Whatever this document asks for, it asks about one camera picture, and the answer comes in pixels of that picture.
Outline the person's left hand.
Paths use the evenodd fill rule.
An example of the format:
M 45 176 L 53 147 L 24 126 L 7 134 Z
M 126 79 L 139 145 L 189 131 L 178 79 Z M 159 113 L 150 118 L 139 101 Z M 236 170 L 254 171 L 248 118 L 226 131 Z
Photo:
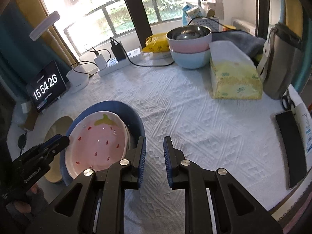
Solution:
M 44 197 L 44 192 L 36 183 L 25 196 L 10 203 L 6 208 L 13 220 L 27 225 L 43 213 L 47 206 L 48 202 Z

